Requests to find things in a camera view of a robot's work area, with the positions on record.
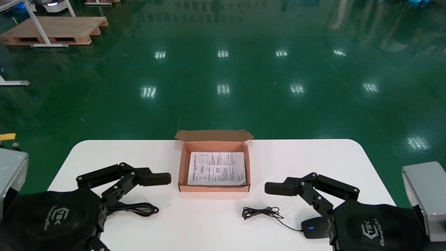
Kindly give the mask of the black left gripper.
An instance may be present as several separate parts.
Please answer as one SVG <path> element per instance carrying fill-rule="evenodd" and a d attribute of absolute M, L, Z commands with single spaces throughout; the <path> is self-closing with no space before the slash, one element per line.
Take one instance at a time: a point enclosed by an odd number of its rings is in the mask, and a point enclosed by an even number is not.
<path fill-rule="evenodd" d="M 18 195 L 1 220 L 2 251 L 109 251 L 105 207 L 90 190 Z"/>

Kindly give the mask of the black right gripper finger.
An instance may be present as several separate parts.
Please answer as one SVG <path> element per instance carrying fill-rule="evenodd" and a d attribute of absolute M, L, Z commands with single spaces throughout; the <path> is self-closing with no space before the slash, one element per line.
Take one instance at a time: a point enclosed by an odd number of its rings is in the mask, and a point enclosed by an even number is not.
<path fill-rule="evenodd" d="M 324 192 L 344 201 L 357 200 L 360 190 L 317 173 L 302 178 L 287 177 L 283 183 L 267 182 L 265 192 L 270 195 L 300 196 L 321 216 L 333 214 L 333 204 L 319 192 Z"/>

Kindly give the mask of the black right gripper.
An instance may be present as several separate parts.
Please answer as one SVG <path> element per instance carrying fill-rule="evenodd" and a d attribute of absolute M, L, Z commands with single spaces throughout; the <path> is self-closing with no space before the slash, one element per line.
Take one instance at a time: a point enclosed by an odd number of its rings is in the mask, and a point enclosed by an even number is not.
<path fill-rule="evenodd" d="M 349 200 L 333 211 L 334 251 L 422 251 L 428 242 L 414 210 Z"/>

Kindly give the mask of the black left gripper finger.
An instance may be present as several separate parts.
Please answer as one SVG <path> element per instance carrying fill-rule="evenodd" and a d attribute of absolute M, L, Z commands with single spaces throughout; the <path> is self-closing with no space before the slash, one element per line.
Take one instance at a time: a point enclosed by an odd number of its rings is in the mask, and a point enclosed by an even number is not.
<path fill-rule="evenodd" d="M 146 208 L 147 203 L 125 204 L 120 200 L 137 186 L 149 187 L 171 183 L 170 173 L 153 173 L 150 168 L 135 168 L 127 163 L 119 163 L 77 177 L 78 188 L 95 187 L 116 181 L 104 191 L 101 201 L 108 210 L 136 210 Z"/>

